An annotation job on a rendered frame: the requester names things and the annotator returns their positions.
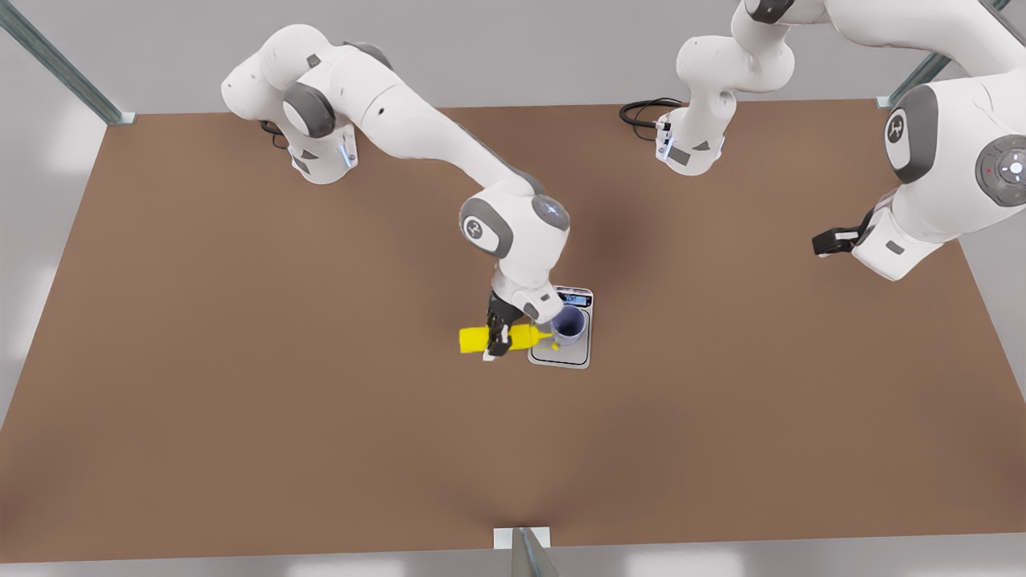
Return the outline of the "blue-grey cup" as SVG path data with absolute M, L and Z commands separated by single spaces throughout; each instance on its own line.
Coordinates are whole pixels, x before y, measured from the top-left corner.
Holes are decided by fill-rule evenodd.
M 558 347 L 571 345 L 588 326 L 585 310 L 574 305 L 565 305 L 550 321 L 552 340 Z

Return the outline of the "silver frame post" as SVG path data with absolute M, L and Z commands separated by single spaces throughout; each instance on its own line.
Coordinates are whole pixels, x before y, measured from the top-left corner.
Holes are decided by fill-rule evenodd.
M 993 18 L 1001 21 L 1007 25 L 1010 23 L 1000 12 L 1012 2 L 1012 0 L 978 0 L 979 3 L 993 12 Z M 889 95 L 876 97 L 875 103 L 878 109 L 891 109 L 903 95 L 913 87 L 918 87 L 934 81 L 935 78 L 951 63 L 951 59 L 942 54 L 929 54 Z
M 121 111 L 10 2 L 0 0 L 0 28 L 32 54 L 109 127 L 135 124 L 136 113 Z
M 495 528 L 492 547 L 511 552 L 511 577 L 560 577 L 548 554 L 549 527 Z

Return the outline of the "yellow sauce bottle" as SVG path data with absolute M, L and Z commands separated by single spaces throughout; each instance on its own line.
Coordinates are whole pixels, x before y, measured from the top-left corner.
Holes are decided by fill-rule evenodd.
M 509 350 L 531 349 L 553 333 L 541 331 L 538 325 L 522 324 L 509 328 L 511 339 Z M 484 352 L 487 350 L 490 329 L 488 326 L 472 326 L 459 330 L 459 351 L 462 353 Z

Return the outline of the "silver digital kitchen scale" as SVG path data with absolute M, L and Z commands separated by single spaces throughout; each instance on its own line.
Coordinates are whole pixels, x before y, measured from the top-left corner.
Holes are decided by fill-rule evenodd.
M 586 369 L 590 364 L 592 350 L 592 325 L 594 293 L 589 288 L 556 285 L 563 305 L 574 305 L 585 310 L 588 326 L 571 345 L 558 347 L 552 337 L 546 337 L 527 352 L 528 360 L 535 366 L 560 366 L 560 368 Z M 541 331 L 550 332 L 550 321 L 538 325 Z

